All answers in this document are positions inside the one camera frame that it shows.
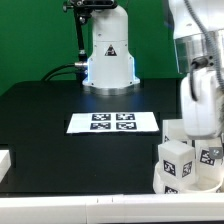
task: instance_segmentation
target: black cable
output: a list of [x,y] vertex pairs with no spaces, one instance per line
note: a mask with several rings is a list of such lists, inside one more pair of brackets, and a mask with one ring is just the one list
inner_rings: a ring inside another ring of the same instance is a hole
[[48,77],[45,81],[50,81],[52,78],[54,78],[56,76],[69,75],[69,74],[74,74],[75,75],[76,74],[76,71],[55,73],[55,74],[52,74],[50,77]]
[[79,61],[87,61],[87,54],[86,54],[85,46],[84,46],[82,26],[79,21],[78,9],[76,7],[74,7],[73,13],[74,13],[74,18],[75,18],[76,34],[77,34],[77,40],[78,40]]
[[188,9],[189,14],[191,15],[193,20],[196,22],[196,24],[198,25],[198,27],[204,34],[206,41],[211,47],[213,58],[214,58],[215,70],[216,70],[216,78],[219,82],[219,85],[222,91],[224,92],[224,80],[222,78],[222,73],[221,73],[221,59],[220,59],[218,47],[216,46],[214,39],[211,37],[211,35],[209,34],[205,26],[202,24],[201,20],[198,18],[198,16],[194,12],[190,2],[188,0],[184,0],[184,3]]
[[131,0],[127,0],[127,2],[126,2],[126,6],[125,6],[125,9],[126,9],[126,10],[128,10],[128,6],[129,6],[129,4],[130,4],[130,1],[131,1]]
[[192,64],[190,68],[190,77],[189,77],[189,86],[190,86],[190,94],[191,98],[196,102],[198,98],[195,93],[195,86],[194,86],[194,70],[196,69],[196,64]]
[[41,81],[46,81],[50,76],[52,76],[52,74],[54,74],[55,72],[58,72],[62,69],[65,69],[65,68],[74,68],[75,65],[74,64],[66,64],[66,65],[62,65],[62,66],[59,66],[57,68],[54,68],[52,69],[51,71],[49,71],[42,79]]

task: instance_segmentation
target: white panel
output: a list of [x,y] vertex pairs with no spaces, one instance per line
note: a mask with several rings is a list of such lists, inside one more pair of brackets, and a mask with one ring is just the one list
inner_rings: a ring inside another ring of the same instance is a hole
[[125,223],[224,220],[223,194],[125,196]]
[[124,223],[123,196],[101,196],[96,203],[88,203],[87,223]]
[[0,223],[85,224],[86,197],[0,199]]
[[0,150],[0,182],[11,166],[9,150]]

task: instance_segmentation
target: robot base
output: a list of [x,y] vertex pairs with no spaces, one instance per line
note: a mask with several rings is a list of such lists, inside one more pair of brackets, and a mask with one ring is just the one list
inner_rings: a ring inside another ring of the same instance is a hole
[[86,92],[95,93],[98,95],[104,95],[104,96],[117,96],[117,95],[123,95],[130,92],[135,92],[140,89],[140,80],[137,80],[136,83],[124,87],[124,88],[97,88],[90,85],[83,85],[83,89]]

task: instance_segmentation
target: white paper sheet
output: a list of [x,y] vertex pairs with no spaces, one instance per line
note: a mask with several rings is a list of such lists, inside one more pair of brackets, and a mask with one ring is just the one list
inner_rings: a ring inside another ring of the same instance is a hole
[[73,114],[67,134],[86,132],[156,132],[159,131],[152,112]]

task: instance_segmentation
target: stack of cubes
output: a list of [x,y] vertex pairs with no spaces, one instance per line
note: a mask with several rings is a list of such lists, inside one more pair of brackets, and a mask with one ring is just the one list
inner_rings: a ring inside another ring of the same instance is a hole
[[157,194],[220,192],[223,159],[211,159],[210,147],[222,147],[220,138],[196,140],[195,148],[187,138],[182,120],[163,121],[163,144],[158,145],[153,188]]
[[181,193],[196,181],[195,149],[171,140],[158,146],[161,193]]

